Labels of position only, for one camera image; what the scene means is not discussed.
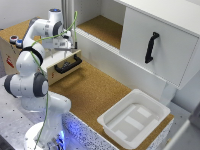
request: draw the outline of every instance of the white plastic bin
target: white plastic bin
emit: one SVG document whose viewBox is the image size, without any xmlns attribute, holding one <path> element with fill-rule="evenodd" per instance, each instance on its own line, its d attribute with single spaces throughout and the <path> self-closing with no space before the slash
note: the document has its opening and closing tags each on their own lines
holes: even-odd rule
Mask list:
<svg viewBox="0 0 200 150">
<path fill-rule="evenodd" d="M 170 109 L 133 90 L 98 118 L 105 133 L 126 149 L 137 148 L 169 115 Z"/>
</svg>

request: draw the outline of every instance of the cork countertop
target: cork countertop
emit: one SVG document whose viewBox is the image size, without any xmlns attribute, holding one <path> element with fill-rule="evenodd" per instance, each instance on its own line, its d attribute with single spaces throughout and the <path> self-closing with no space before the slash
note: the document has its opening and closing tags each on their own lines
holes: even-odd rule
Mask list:
<svg viewBox="0 0 200 150">
<path fill-rule="evenodd" d="M 28 24 L 29 21 L 25 21 L 0 31 L 0 37 L 7 42 L 9 42 L 11 35 L 23 38 Z M 104 133 L 97 118 L 131 92 L 131 89 L 83 61 L 78 70 L 50 86 L 49 90 L 69 98 L 72 101 L 70 110 L 72 113 L 120 150 L 123 150 Z M 136 150 L 146 149 L 172 119 L 173 115 L 167 116 Z"/>
</svg>

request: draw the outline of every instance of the black handle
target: black handle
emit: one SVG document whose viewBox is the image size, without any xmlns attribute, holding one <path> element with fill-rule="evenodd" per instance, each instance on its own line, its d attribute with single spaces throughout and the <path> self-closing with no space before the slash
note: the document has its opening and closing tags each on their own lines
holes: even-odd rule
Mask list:
<svg viewBox="0 0 200 150">
<path fill-rule="evenodd" d="M 82 63 L 82 60 L 75 54 L 74 55 L 74 59 L 76 60 L 76 62 L 74 62 L 73 64 L 70 64 L 69 66 L 66 66 L 66 67 L 62 67 L 62 68 L 59 68 L 57 65 L 54 66 L 55 70 L 60 73 L 60 74 L 63 74 L 69 70 L 71 70 L 72 68 L 78 66 L 80 63 Z"/>
<path fill-rule="evenodd" d="M 151 53 L 153 50 L 154 40 L 157 39 L 160 35 L 156 32 L 153 32 L 153 36 L 151 37 L 145 57 L 145 63 L 148 64 L 153 60 L 153 57 L 151 57 Z"/>
</svg>

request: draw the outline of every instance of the cabinet handle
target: cabinet handle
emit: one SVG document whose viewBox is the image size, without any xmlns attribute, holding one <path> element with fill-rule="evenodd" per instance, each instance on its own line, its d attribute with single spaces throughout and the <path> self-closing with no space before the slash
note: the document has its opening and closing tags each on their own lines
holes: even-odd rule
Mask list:
<svg viewBox="0 0 200 150">
<path fill-rule="evenodd" d="M 153 45 L 154 45 L 154 40 L 157 39 L 160 35 L 156 32 L 153 32 L 153 36 L 151 37 L 150 41 L 149 41 L 149 45 L 147 48 L 147 53 L 146 53 L 146 57 L 145 57 L 145 63 L 148 64 L 149 62 L 151 62 L 153 60 L 153 57 L 151 57 L 151 53 L 153 50 Z"/>
<path fill-rule="evenodd" d="M 63 74 L 69 70 L 71 70 L 72 68 L 78 66 L 80 63 L 82 63 L 82 60 L 75 54 L 74 55 L 74 59 L 76 60 L 73 64 L 70 64 L 69 66 L 66 66 L 66 67 L 62 67 L 62 68 L 59 68 L 58 65 L 55 65 L 54 66 L 54 69 L 60 73 L 60 74 Z"/>
</svg>

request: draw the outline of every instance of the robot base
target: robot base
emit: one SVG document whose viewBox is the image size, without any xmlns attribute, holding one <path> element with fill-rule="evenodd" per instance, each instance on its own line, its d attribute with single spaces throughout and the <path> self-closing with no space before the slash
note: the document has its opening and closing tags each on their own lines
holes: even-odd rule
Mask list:
<svg viewBox="0 0 200 150">
<path fill-rule="evenodd" d="M 24 150 L 57 150 L 57 146 L 52 144 L 52 142 L 49 142 L 48 145 L 47 144 L 42 145 L 40 142 L 38 142 L 38 144 L 35 148 L 35 145 L 36 145 L 35 137 L 37 136 L 37 133 L 40 132 L 40 129 L 42 128 L 42 126 L 43 126 L 43 122 L 40 122 L 40 123 L 32 126 L 26 132 L 26 135 L 24 137 Z"/>
</svg>

